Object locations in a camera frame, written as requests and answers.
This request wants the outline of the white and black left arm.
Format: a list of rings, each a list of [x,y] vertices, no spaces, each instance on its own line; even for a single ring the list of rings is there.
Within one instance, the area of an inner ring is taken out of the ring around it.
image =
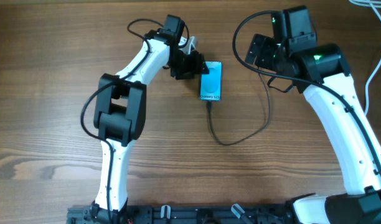
[[[169,69],[177,80],[209,73],[204,56],[190,40],[183,42],[186,23],[168,15],[163,24],[141,36],[142,47],[134,59],[116,75],[103,74],[98,89],[85,105],[96,101],[93,125],[101,142],[103,165],[98,195],[91,206],[94,223],[126,223],[126,181],[132,147],[146,121],[147,87],[160,71]]]

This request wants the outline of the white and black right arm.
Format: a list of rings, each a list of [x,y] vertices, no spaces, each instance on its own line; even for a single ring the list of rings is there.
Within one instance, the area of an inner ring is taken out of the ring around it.
[[[305,6],[270,11],[273,36],[256,34],[243,65],[291,82],[311,105],[341,167],[345,192],[288,202],[295,223],[381,223],[381,145],[336,44],[318,45]]]

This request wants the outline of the blue Galaxy smartphone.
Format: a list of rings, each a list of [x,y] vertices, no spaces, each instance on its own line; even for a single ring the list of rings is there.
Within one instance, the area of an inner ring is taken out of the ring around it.
[[[222,87],[222,63],[206,62],[209,74],[202,74],[200,78],[200,100],[220,101]]]

